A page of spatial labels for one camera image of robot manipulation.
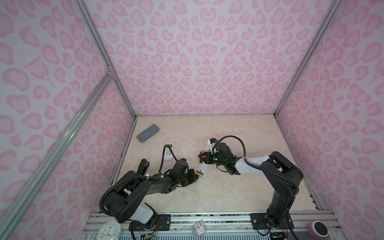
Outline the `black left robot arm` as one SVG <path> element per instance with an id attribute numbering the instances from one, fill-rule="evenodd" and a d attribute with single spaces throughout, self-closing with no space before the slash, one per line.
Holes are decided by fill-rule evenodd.
<path id="1" fill-rule="evenodd" d="M 187 187 L 199 179 L 195 170 L 189 168 L 186 159 L 178 160 L 174 167 L 164 174 L 147 176 L 150 163 L 143 159 L 137 171 L 127 172 L 116 184 L 102 195 L 99 209 L 112 216 L 118 223 L 134 223 L 130 230 L 141 226 L 144 230 L 153 230 L 159 224 L 156 210 L 143 199 L 152 194 L 169 194 L 177 188 Z"/>

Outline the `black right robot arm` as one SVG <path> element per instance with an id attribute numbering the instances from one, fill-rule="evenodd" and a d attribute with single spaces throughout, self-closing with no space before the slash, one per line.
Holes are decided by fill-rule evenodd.
<path id="1" fill-rule="evenodd" d="M 209 150 L 199 154 L 197 174 L 203 176 L 208 165 L 223 166 L 230 175 L 264 174 L 274 189 L 272 201 L 263 224 L 278 229 L 287 219 L 287 213 L 297 197 L 304 177 L 302 171 L 280 152 L 264 157 L 236 157 L 225 143 L 213 143 Z"/>

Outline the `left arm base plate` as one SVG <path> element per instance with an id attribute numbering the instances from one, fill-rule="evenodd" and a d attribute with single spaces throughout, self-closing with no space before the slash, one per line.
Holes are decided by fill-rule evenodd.
<path id="1" fill-rule="evenodd" d="M 171 215 L 169 214 L 154 214 L 146 223 L 139 221 L 130 222 L 129 231 L 169 231 L 171 223 Z"/>

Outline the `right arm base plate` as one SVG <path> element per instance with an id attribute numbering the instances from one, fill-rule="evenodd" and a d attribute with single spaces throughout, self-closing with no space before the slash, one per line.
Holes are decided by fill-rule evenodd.
<path id="1" fill-rule="evenodd" d="M 287 217 L 283 216 L 282 220 L 280 221 L 280 223 L 278 225 L 272 223 L 272 226 L 268 222 L 266 213 L 251 213 L 250 218 L 251 218 L 251 224 L 252 224 L 254 230 L 259 230 L 259 231 L 271 230 L 272 231 L 272 230 L 282 230 L 283 227 L 286 227 L 288 230 L 290 228 L 292 228 L 292 229 L 295 228 L 294 222 L 293 222 L 291 216 L 289 216 L 288 221 L 287 221 Z"/>

